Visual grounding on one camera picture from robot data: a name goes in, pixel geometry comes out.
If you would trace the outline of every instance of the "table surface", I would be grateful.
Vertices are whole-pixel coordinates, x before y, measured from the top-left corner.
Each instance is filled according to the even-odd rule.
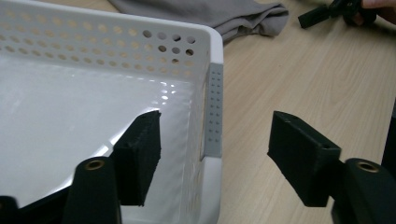
[[[42,1],[117,12],[107,0]],[[396,96],[396,26],[377,19],[348,27],[337,18],[304,30],[297,17],[328,2],[280,2],[290,18],[279,36],[224,46],[220,224],[332,223],[332,201],[304,207],[266,155],[274,110],[323,133],[343,149],[342,161],[382,159]]]

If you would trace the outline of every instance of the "perforated basket wall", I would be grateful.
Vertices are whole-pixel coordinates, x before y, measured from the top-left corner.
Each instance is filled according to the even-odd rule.
[[[80,161],[109,154],[137,115],[159,109],[162,158],[147,206],[123,207],[124,223],[194,223],[201,159],[221,157],[221,104],[221,39],[207,27],[0,0],[0,169],[23,161],[0,194],[20,205],[70,184]]]

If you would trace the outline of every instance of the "black object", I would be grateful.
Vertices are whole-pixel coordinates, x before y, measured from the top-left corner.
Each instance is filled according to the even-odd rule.
[[[396,179],[396,101],[393,107],[392,118],[390,120],[387,143],[385,144],[382,166],[387,168]]]
[[[19,208],[0,196],[1,224],[121,223],[120,203],[144,205],[161,157],[159,111],[137,117],[106,157],[83,161],[71,187]]]
[[[274,112],[268,155],[306,206],[334,198],[337,224],[396,223],[396,181],[371,161],[338,160],[341,148],[301,119]]]
[[[317,7],[299,16],[298,20],[302,28],[308,28],[329,18],[343,16],[347,24],[353,25],[355,23],[351,18],[360,13],[364,23],[369,24],[375,21],[376,12],[376,9],[362,8],[361,0],[334,0],[328,7]]]
[[[113,161],[94,157],[76,168],[62,224],[121,224]]]
[[[122,205],[144,205],[152,177],[161,157],[160,112],[140,115],[114,145],[110,158],[115,163]]]

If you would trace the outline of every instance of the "ventilation hole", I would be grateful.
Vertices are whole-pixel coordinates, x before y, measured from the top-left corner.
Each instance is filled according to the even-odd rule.
[[[57,18],[57,17],[52,18],[52,22],[53,22],[55,25],[57,25],[57,26],[61,26],[61,25],[62,25],[61,19],[59,19],[59,18]]]
[[[75,35],[75,39],[81,41],[83,39],[82,35]]]
[[[103,42],[104,44],[108,45],[108,46],[111,46],[111,45],[112,45],[111,40],[110,40],[109,38],[104,38],[104,39],[102,40],[102,42]]]
[[[192,61],[186,61],[186,62],[184,62],[184,65],[186,65],[186,66],[188,66],[188,67],[191,67],[191,66],[194,65],[194,62],[192,62]]]
[[[150,38],[151,37],[151,32],[148,30],[143,31],[143,36],[146,38]]]
[[[76,63],[79,62],[79,58],[77,56],[71,56],[70,57],[73,61],[75,61]]]
[[[114,53],[113,50],[108,50],[108,51],[106,52],[106,54],[107,54],[108,57],[113,57],[113,56],[115,55],[115,53]]]
[[[46,52],[45,55],[46,55],[48,58],[53,58],[53,55],[52,55],[51,53]]]
[[[158,33],[157,36],[161,40],[165,40],[166,39],[166,34],[164,34],[163,32]]]
[[[76,28],[77,27],[77,23],[75,21],[69,20],[67,21],[67,25],[71,28]]]
[[[172,48],[172,52],[174,52],[175,54],[179,54],[180,53],[180,49],[179,48]]]
[[[141,56],[139,53],[135,53],[135,54],[134,54],[134,59],[135,59],[135,60],[141,60],[141,59],[142,59],[142,56]]]
[[[186,54],[187,54],[187,56],[192,56],[192,55],[194,55],[194,51],[192,49],[187,49]]]
[[[11,26],[9,26],[8,23],[1,22],[1,21],[0,21],[0,27],[2,27],[5,30],[10,30],[11,29]]]
[[[179,64],[179,60],[178,59],[172,59],[172,64]]]
[[[130,68],[131,67],[131,65],[128,64],[128,63],[122,63],[121,65],[122,65],[123,68]]]
[[[118,40],[117,45],[120,46],[121,48],[125,48],[126,44],[123,40]]]
[[[133,41],[133,42],[131,43],[131,47],[132,47],[133,49],[139,49],[139,43]]]
[[[61,60],[66,60],[66,56],[64,56],[64,55],[62,55],[62,54],[59,54],[59,55],[58,55],[58,58],[61,59]]]
[[[16,36],[12,35],[10,38],[11,38],[11,40],[14,41],[15,43],[20,43],[20,40],[19,40]]]
[[[149,62],[152,62],[152,61],[154,61],[154,57],[153,56],[147,56],[146,60],[149,61]]]
[[[15,27],[15,29],[17,29],[17,31],[19,31],[19,32],[21,32],[21,33],[23,33],[23,32],[26,31],[25,28],[24,28],[23,26],[21,26],[21,25],[17,25],[17,26]]]
[[[180,35],[172,35],[172,39],[177,42],[181,40],[181,37]]]
[[[71,46],[71,45],[66,45],[66,49],[69,50],[69,51],[73,51],[73,50],[74,50],[74,47]]]
[[[152,51],[152,45],[150,45],[150,44],[145,45],[145,50]]]
[[[95,44],[96,43],[96,38],[93,36],[88,37],[88,41],[90,41],[91,43]]]
[[[99,24],[98,30],[102,33],[107,33],[107,27],[104,24]]]
[[[174,70],[172,70],[172,75],[174,75],[174,76],[177,76],[178,75],[178,70],[177,69],[174,69]]]
[[[46,42],[44,42],[44,41],[42,41],[42,40],[37,41],[37,44],[38,44],[38,46],[40,46],[40,47],[42,47],[42,48],[46,48],[46,47],[47,47]]]
[[[158,47],[158,50],[159,50],[160,52],[166,52],[166,46],[159,46],[159,47]]]
[[[15,19],[15,13],[13,12],[13,11],[11,11],[11,10],[7,10],[6,11],[6,14],[7,14],[7,16],[8,17],[10,17],[10,18],[12,18],[12,19]]]
[[[120,35],[122,34],[122,28],[120,28],[119,26],[114,26],[113,27],[113,31],[115,34]]]
[[[40,35],[40,31],[37,28],[32,28],[30,32],[34,35]]]
[[[153,72],[154,71],[154,67],[153,66],[148,66],[147,67],[148,71]]]
[[[89,59],[89,58],[84,58],[84,62],[85,62],[85,63],[92,63],[92,60]]]
[[[189,44],[195,43],[195,38],[193,36],[187,37],[187,43],[189,43]]]
[[[43,15],[36,15],[35,18],[37,19],[38,22],[44,24],[47,22],[47,18]]]
[[[110,64],[110,65],[113,66],[113,67],[117,66],[117,63],[114,62],[114,61],[110,61],[108,64]]]
[[[54,34],[51,30],[46,30],[46,31],[44,32],[44,34],[45,34],[46,36],[48,36],[48,37],[54,37],[54,36],[55,36],[55,34]]]
[[[65,33],[65,32],[61,32],[61,33],[59,34],[59,36],[60,36],[62,39],[67,39],[67,38],[69,37],[69,35],[68,35],[67,33]]]
[[[128,34],[131,36],[136,36],[137,35],[137,31],[135,29],[129,29],[128,30]]]
[[[99,50],[99,49],[92,49],[92,53],[94,53],[94,54],[98,55],[98,54],[101,54],[101,53],[102,53],[102,51],[101,51],[101,50]]]
[[[56,43],[53,43],[50,46],[55,48],[55,49],[60,49],[61,48],[61,46],[59,44],[56,44]]]
[[[84,27],[84,29],[86,29],[86,30],[92,30],[92,25],[87,21],[84,21],[82,23],[82,27]]]
[[[88,49],[85,47],[81,47],[81,48],[79,48],[79,51],[86,53],[86,52],[88,52]]]
[[[120,53],[121,58],[128,58],[128,54],[126,52],[121,52]]]
[[[102,59],[98,59],[98,60],[96,60],[96,62],[97,62],[98,64],[101,64],[101,65],[105,64],[105,61],[103,61]]]
[[[22,12],[21,17],[24,21],[31,21],[32,18],[29,16],[29,14]]]
[[[28,53],[26,49],[18,49],[18,51],[20,53],[22,53],[22,54],[27,54]]]
[[[40,52],[38,52],[37,50],[32,50],[33,55],[35,56],[41,56]]]

